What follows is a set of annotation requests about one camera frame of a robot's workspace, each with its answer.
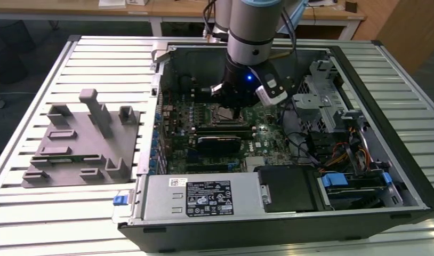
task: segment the power supply label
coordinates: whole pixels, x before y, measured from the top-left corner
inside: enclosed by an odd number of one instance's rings
[[[229,181],[186,182],[185,214],[188,217],[232,215]]]

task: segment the desk leg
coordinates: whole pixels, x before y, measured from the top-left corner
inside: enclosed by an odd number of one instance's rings
[[[152,35],[161,36],[161,17],[150,17],[148,21],[150,22]]]
[[[356,32],[359,23],[360,23],[360,20],[348,20],[348,22],[341,30],[339,40],[351,40],[352,35]]]

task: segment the slotted aluminum table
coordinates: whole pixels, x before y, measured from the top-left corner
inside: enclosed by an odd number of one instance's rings
[[[0,157],[0,255],[145,255],[112,222],[112,198],[133,184],[23,189],[29,159],[40,144],[52,103],[78,103],[82,88],[98,91],[108,110],[130,105],[141,111],[133,168],[146,166],[158,75],[150,53],[168,42],[201,38],[74,37],[68,41]],[[337,45],[348,58],[405,146],[434,185],[434,104],[383,46],[371,42],[300,40],[300,45]],[[349,242],[263,246],[169,255],[434,255],[434,219],[395,227]]]

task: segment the blue latch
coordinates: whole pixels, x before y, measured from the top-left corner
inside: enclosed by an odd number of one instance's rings
[[[157,161],[154,159],[150,159],[148,161],[148,167],[153,169],[156,165],[157,165]]]
[[[112,199],[112,205],[113,206],[128,205],[128,195],[114,196],[114,198]]]
[[[383,173],[381,173],[381,176],[383,176],[383,179],[384,179],[384,181],[385,181],[385,184],[389,185],[389,184],[392,183],[391,175],[388,175],[387,172],[383,172]]]
[[[321,177],[323,186],[345,186],[348,182],[343,173],[328,173]]]

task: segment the robotic arm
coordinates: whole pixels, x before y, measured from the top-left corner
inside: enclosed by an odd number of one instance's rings
[[[287,98],[291,83],[281,79],[269,63],[269,49],[283,10],[283,0],[216,0],[213,34],[226,33],[226,55],[222,80],[210,87],[210,96],[222,107],[240,109],[258,101],[264,106]],[[295,1],[297,21],[307,1]]]

